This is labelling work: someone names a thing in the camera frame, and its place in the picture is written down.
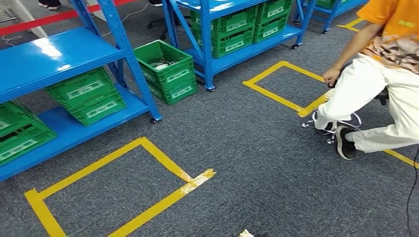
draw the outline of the green plastic crate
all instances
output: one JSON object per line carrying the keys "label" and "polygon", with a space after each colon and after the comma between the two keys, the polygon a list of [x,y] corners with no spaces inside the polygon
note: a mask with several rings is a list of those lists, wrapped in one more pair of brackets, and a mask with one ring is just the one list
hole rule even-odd
{"label": "green plastic crate", "polygon": [[0,137],[0,166],[45,144],[57,136],[41,122],[33,122]]}
{"label": "green plastic crate", "polygon": [[[229,53],[232,53],[243,47],[246,47],[247,45],[251,44],[253,33],[254,33],[254,27],[248,28],[244,31],[235,33],[225,38],[221,38],[221,39],[212,38],[211,39],[212,56],[214,58],[221,58]],[[198,44],[202,46],[203,42],[201,40],[201,32],[193,30],[193,35],[195,36]]]}
{"label": "green plastic crate", "polygon": [[[350,0],[341,0],[340,4],[349,2]],[[316,5],[324,7],[326,9],[333,9],[336,4],[336,0],[317,0]]]}
{"label": "green plastic crate", "polygon": [[183,98],[198,91],[196,79],[192,78],[188,82],[180,84],[170,90],[161,90],[153,83],[148,83],[151,93],[168,105],[179,102]]}
{"label": "green plastic crate", "polygon": [[284,28],[287,25],[287,20],[288,14],[266,23],[258,22],[254,31],[253,44],[257,44],[262,40],[268,39],[284,31]]}
{"label": "green plastic crate", "polygon": [[45,89],[66,109],[74,108],[93,97],[116,90],[103,67],[61,81]]}
{"label": "green plastic crate", "polygon": [[[195,75],[192,56],[161,41],[156,40],[134,49],[144,77],[160,87],[172,88],[192,75]],[[175,62],[161,70],[150,65],[150,62],[164,59]]]}
{"label": "green plastic crate", "polygon": [[36,117],[17,102],[8,101],[0,104],[0,137],[24,127],[35,120]]}
{"label": "green plastic crate", "polygon": [[293,0],[269,0],[259,4],[257,21],[266,23],[273,19],[289,15]]}
{"label": "green plastic crate", "polygon": [[[254,25],[257,15],[257,6],[249,7],[211,21],[211,37],[225,38],[241,32]],[[191,10],[192,29],[201,30],[201,17],[199,12]]]}
{"label": "green plastic crate", "polygon": [[97,96],[82,105],[68,110],[84,126],[92,125],[102,118],[118,112],[126,107],[126,103],[118,91]]}

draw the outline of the orange t-shirt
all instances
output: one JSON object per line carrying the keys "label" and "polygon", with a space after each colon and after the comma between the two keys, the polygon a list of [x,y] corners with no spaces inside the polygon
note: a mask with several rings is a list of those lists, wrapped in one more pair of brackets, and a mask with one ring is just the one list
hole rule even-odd
{"label": "orange t-shirt", "polygon": [[419,74],[419,0],[370,0],[358,16],[385,24],[362,53],[389,67]]}

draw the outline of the crate label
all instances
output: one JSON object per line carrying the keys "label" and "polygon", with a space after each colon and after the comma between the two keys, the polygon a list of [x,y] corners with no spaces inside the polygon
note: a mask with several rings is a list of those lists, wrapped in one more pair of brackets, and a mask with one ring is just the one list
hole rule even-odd
{"label": "crate label", "polygon": [[1,154],[1,159],[7,159],[7,158],[11,157],[12,155],[17,154],[18,152],[35,145],[36,143],[38,143],[38,142],[35,141],[34,139],[29,139],[28,141],[20,144],[19,146],[16,146],[16,147],[8,150],[7,152],[3,152]]}
{"label": "crate label", "polygon": [[153,92],[156,96],[162,98],[162,95],[160,94],[160,92],[156,91],[154,88],[152,88],[151,86],[149,86],[148,88],[150,88],[150,91]]}
{"label": "crate label", "polygon": [[73,98],[76,98],[77,96],[80,96],[80,95],[86,94],[90,91],[93,91],[93,90],[95,90],[95,89],[97,89],[97,88],[99,88],[103,85],[104,85],[103,82],[97,80],[93,83],[90,83],[89,85],[83,86],[83,87],[81,87],[77,90],[73,90],[73,91],[67,93],[67,96],[68,96],[69,99],[73,99]]}
{"label": "crate label", "polygon": [[227,31],[232,31],[232,30],[237,29],[239,27],[245,26],[246,24],[247,24],[246,20],[243,20],[243,21],[240,21],[236,24],[229,25],[229,26],[227,26]]}
{"label": "crate label", "polygon": [[[197,24],[201,24],[201,20],[199,19],[199,18],[197,18],[196,20],[195,20],[195,22],[197,23]],[[211,24],[211,30],[213,30],[214,29],[214,25],[213,24]]]}
{"label": "crate label", "polygon": [[180,78],[180,77],[182,77],[182,76],[184,76],[188,73],[189,73],[189,69],[185,69],[180,73],[176,73],[175,75],[168,77],[167,82],[171,82],[173,80],[176,80],[176,79],[178,79],[178,78]]}
{"label": "crate label", "polygon": [[273,33],[277,32],[278,30],[279,30],[279,29],[278,29],[278,27],[275,27],[274,29],[272,29],[272,30],[270,30],[270,31],[267,31],[267,32],[263,33],[262,38],[265,38],[265,37],[267,37],[267,36],[270,36],[271,34],[273,34]]}
{"label": "crate label", "polygon": [[181,91],[178,91],[178,92],[174,93],[173,95],[171,95],[171,98],[174,99],[176,97],[179,97],[179,96],[185,94],[186,92],[188,92],[190,90],[192,90],[192,87],[188,86],[187,88],[182,89]]}
{"label": "crate label", "polygon": [[7,128],[9,126],[10,124],[8,124],[7,122],[0,121],[0,130],[2,130],[3,128]]}
{"label": "crate label", "polygon": [[90,111],[89,113],[86,113],[86,116],[89,119],[89,118],[94,117],[94,116],[96,116],[96,115],[98,115],[98,114],[100,114],[104,111],[107,111],[108,109],[113,108],[117,105],[118,105],[118,103],[115,102],[115,101],[109,102],[108,104],[106,104],[104,106],[101,106],[101,107],[99,107],[95,110]]}
{"label": "crate label", "polygon": [[240,42],[235,43],[235,44],[233,44],[233,45],[227,46],[227,47],[225,48],[225,51],[226,51],[226,52],[228,52],[228,51],[230,51],[230,50],[233,50],[233,49],[235,49],[235,48],[238,48],[238,47],[240,47],[240,46],[243,46],[244,44],[245,44],[245,42],[244,42],[244,41],[240,41]]}
{"label": "crate label", "polygon": [[151,80],[151,81],[153,81],[153,82],[156,82],[156,79],[154,79],[154,77],[150,76],[150,74],[148,74],[148,73],[146,73],[146,72],[143,72],[143,74],[144,74],[144,76],[145,76],[146,78],[150,79],[150,80]]}
{"label": "crate label", "polygon": [[280,7],[280,8],[278,8],[278,9],[275,9],[275,10],[273,10],[273,11],[268,12],[268,17],[271,17],[271,16],[276,15],[276,14],[278,14],[278,13],[281,13],[281,12],[283,12],[283,11],[284,11],[284,7],[283,7],[283,6],[281,6],[281,7]]}

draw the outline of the white cable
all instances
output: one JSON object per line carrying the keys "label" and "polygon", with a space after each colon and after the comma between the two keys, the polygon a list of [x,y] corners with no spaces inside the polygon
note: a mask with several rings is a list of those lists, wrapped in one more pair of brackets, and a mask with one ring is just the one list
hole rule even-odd
{"label": "white cable", "polygon": [[[0,16],[8,16],[7,14],[5,14],[5,13],[1,13],[0,14]],[[6,39],[5,38],[5,36],[2,36],[1,37],[1,40],[4,40],[4,43],[5,44],[7,44],[7,45],[9,45],[9,46],[15,46],[14,44],[11,44],[11,43],[9,43],[9,41],[12,41],[12,40],[20,40],[22,37],[21,36],[15,36],[15,37],[12,37],[12,38],[9,38],[9,39]]]}
{"label": "white cable", "polygon": [[[132,15],[134,15],[134,14],[137,14],[137,13],[140,13],[140,12],[143,12],[148,6],[149,6],[150,4],[149,3],[147,3],[146,5],[145,5],[145,7],[143,8],[143,9],[141,9],[140,11],[136,11],[136,12],[133,12],[133,13],[130,13],[130,14],[128,14],[127,16],[125,16],[123,19],[122,19],[122,24],[124,24],[124,21],[129,17],[129,16],[132,16]],[[104,37],[104,36],[108,36],[108,35],[110,35],[112,33],[112,31],[110,31],[110,32],[108,32],[108,33],[106,33],[106,34],[104,34],[104,35],[101,35],[102,37]]]}

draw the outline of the hand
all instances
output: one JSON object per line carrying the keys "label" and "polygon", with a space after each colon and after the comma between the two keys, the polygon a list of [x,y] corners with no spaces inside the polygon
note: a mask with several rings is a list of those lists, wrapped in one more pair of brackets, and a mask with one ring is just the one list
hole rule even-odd
{"label": "hand", "polygon": [[328,86],[333,86],[340,75],[340,69],[330,68],[323,74],[323,80]]}

